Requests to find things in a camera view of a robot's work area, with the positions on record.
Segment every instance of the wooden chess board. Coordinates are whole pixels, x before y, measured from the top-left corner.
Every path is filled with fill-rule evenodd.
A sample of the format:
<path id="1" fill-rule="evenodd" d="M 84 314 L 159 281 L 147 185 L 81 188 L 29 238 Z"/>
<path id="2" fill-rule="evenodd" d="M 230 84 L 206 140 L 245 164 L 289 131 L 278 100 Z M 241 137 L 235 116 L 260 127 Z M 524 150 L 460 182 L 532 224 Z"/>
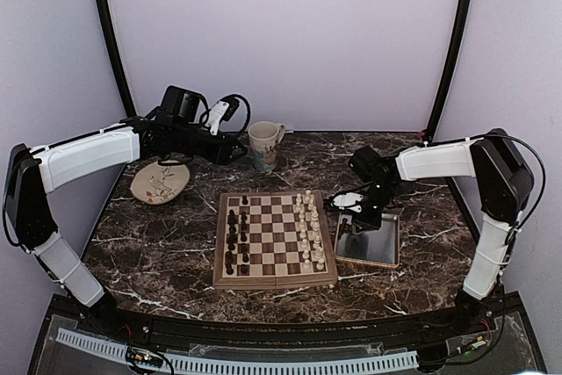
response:
<path id="1" fill-rule="evenodd" d="M 226 193 L 220 196 L 217 247 L 215 250 L 213 284 L 217 289 L 264 290 L 292 289 L 309 285 L 333 285 L 337 282 L 334 251 L 328 232 L 328 222 L 322 207 L 320 191 L 312 191 L 317 205 L 324 268 L 318 270 L 319 258 L 314 253 L 311 212 L 305 210 L 306 234 L 311 264 L 307 268 L 303 258 L 302 241 L 299 238 L 299 213 L 295 212 L 297 194 L 301 192 L 275 193 Z M 248 204 L 242 204 L 242 197 Z M 228 251 L 228 214 L 236 215 L 238 242 L 234 255 L 232 275 L 227 274 L 225 254 Z M 247 240 L 241 241 L 241 212 L 247 216 Z M 249 251 L 249 262 L 242 261 L 241 244 Z"/>

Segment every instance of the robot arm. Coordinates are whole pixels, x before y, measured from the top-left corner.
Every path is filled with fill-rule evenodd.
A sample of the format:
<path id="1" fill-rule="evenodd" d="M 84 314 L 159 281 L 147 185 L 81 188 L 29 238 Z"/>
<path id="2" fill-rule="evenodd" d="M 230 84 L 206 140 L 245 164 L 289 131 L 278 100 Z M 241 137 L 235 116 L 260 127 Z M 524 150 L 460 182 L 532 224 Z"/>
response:
<path id="1" fill-rule="evenodd" d="M 115 300 L 61 237 L 47 194 L 90 173 L 154 155 L 163 160 L 171 153 L 199 155 L 216 164 L 244 156 L 247 149 L 237 137 L 219 131 L 220 122 L 229 120 L 238 108 L 235 97 L 239 96 L 227 96 L 209 110 L 200 94 L 168 87 L 162 104 L 146 118 L 126 119 L 50 146 L 29 149 L 20 144 L 11 151 L 3 217 L 8 216 L 18 238 L 12 243 L 34 255 L 107 331 L 120 326 Z M 194 123 L 201 100 L 208 119 Z"/>
<path id="2" fill-rule="evenodd" d="M 381 215 L 400 183 L 426 177 L 475 177 L 484 221 L 472 266 L 461 296 L 480 302 L 493 290 L 513 245 L 522 210 L 534 178 L 513 141 L 501 129 L 464 141 L 412 147 L 381 157 L 371 147 L 358 149 L 350 167 L 366 183 L 366 193 L 344 192 L 328 200 L 328 208 L 347 210 L 363 223 L 380 228 Z"/>

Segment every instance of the decorative plate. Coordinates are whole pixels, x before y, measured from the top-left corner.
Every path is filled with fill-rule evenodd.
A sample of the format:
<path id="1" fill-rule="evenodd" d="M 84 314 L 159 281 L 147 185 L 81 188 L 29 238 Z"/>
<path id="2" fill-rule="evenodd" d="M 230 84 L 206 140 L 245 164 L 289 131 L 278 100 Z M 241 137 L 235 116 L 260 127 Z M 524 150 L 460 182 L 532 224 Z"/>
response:
<path id="1" fill-rule="evenodd" d="M 186 166 L 161 166 L 153 162 L 134 177 L 131 193 L 142 202 L 158 206 L 182 193 L 189 181 L 190 170 Z"/>

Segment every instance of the chess pawn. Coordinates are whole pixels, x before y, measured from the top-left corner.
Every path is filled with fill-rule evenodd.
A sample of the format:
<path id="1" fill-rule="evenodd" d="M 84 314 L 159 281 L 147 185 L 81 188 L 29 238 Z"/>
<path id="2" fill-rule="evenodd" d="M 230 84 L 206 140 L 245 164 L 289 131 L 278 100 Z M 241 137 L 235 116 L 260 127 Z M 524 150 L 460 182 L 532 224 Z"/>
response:
<path id="1" fill-rule="evenodd" d="M 313 248 L 317 249 L 320 247 L 320 235 L 317 234 L 316 237 L 314 237 L 314 245 Z"/>

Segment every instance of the marble tabletop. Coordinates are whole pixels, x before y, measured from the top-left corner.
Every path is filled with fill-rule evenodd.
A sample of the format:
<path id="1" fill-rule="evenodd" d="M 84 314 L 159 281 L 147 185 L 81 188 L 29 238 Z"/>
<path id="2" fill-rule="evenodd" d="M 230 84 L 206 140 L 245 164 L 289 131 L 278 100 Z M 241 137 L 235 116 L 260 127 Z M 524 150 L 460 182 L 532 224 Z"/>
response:
<path id="1" fill-rule="evenodd" d="M 426 179 L 397 199 L 400 266 L 338 263 L 338 283 L 288 291 L 213 288 L 217 210 L 225 192 L 318 189 L 325 197 L 361 184 L 347 166 L 372 145 L 381 155 L 414 145 L 412 133 L 289 133 L 277 169 L 263 175 L 248 155 L 229 166 L 190 164 L 184 192 L 161 206 L 133 198 L 129 187 L 149 162 L 125 169 L 83 260 L 123 309 L 179 318 L 252 323 L 357 321 L 454 305 L 474 242 L 447 185 Z M 337 214 L 328 217 L 335 233 Z"/>

